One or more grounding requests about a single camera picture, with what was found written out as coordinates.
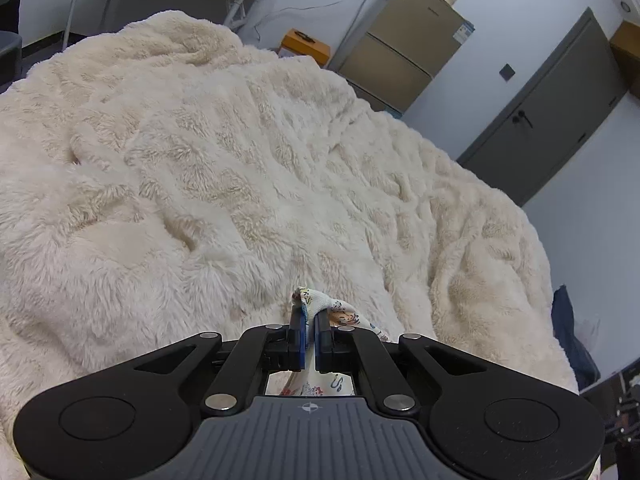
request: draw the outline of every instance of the refrigerator label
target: refrigerator label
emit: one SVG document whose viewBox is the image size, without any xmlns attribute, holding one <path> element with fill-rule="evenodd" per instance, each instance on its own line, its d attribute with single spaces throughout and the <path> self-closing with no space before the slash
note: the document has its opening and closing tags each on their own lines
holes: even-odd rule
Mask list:
<svg viewBox="0 0 640 480">
<path fill-rule="evenodd" d="M 462 45 L 469 39 L 469 36 L 471 36 L 474 30 L 476 30 L 476 28 L 470 22 L 465 22 L 460 25 L 460 28 L 453 35 L 453 39 Z"/>
</svg>

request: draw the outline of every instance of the cabinet door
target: cabinet door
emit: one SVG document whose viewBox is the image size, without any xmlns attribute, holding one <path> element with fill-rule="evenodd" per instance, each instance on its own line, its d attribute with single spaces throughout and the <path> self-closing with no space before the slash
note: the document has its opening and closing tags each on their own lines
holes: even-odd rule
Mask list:
<svg viewBox="0 0 640 480">
<path fill-rule="evenodd" d="M 624 93 L 607 38 L 592 19 L 464 167 L 521 205 L 589 138 Z"/>
<path fill-rule="evenodd" d="M 365 34 L 338 73 L 400 112 L 431 78 L 384 43 Z"/>
<path fill-rule="evenodd" d="M 444 0 L 389 0 L 369 34 L 435 77 L 459 49 L 464 21 Z"/>
</svg>

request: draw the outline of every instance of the cardboard box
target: cardboard box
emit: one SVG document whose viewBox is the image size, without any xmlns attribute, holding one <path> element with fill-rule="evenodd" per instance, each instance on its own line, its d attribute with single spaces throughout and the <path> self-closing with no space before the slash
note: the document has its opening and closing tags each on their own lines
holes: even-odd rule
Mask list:
<svg viewBox="0 0 640 480">
<path fill-rule="evenodd" d="M 326 62 L 329 61 L 329 57 L 331 56 L 331 48 L 329 45 L 322 41 L 315 40 L 295 28 L 292 28 L 285 34 L 282 43 L 280 43 L 278 53 L 281 49 L 286 49 L 298 56 L 311 56 L 320 66 L 326 65 Z"/>
<path fill-rule="evenodd" d="M 611 49 L 629 91 L 640 99 L 640 27 L 622 22 L 611 38 Z"/>
</svg>

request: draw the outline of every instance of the orange box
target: orange box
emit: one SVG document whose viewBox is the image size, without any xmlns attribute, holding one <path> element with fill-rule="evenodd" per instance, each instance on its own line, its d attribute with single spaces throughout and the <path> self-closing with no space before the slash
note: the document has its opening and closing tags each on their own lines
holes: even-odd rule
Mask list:
<svg viewBox="0 0 640 480">
<path fill-rule="evenodd" d="M 331 48 L 322 41 L 315 40 L 311 36 L 292 28 L 287 32 L 280 43 L 278 53 L 282 48 L 298 54 L 299 56 L 311 56 L 320 66 L 326 65 L 331 56 Z"/>
</svg>

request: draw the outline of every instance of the light switch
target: light switch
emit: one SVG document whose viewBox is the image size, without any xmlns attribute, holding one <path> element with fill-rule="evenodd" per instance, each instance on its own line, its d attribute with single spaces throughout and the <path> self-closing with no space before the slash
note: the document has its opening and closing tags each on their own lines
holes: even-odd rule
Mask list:
<svg viewBox="0 0 640 480">
<path fill-rule="evenodd" d="M 502 69 L 500 70 L 500 75 L 505 81 L 508 81 L 509 79 L 511 79 L 515 75 L 515 73 L 516 71 L 513 68 L 511 68 L 511 65 L 509 63 L 503 66 Z"/>
</svg>

